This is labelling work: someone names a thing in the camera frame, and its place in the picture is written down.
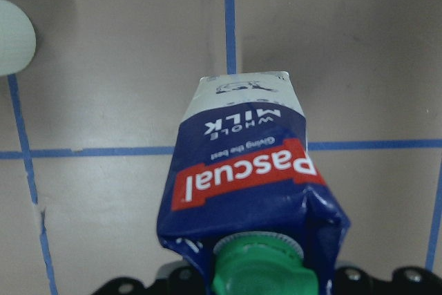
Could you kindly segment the white mug dark interior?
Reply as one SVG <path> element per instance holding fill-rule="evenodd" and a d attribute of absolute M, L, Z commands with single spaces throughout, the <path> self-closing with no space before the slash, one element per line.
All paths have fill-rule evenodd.
<path fill-rule="evenodd" d="M 1 76 L 26 68 L 35 56 L 35 29 L 26 13 L 7 0 L 1 0 Z"/>

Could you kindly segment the blue white milk carton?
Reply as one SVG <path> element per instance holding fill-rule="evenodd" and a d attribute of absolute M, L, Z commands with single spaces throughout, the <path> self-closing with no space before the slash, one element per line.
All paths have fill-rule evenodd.
<path fill-rule="evenodd" d="M 206 294 L 331 294 L 349 219 L 309 156 L 289 74 L 204 77 L 157 219 Z"/>

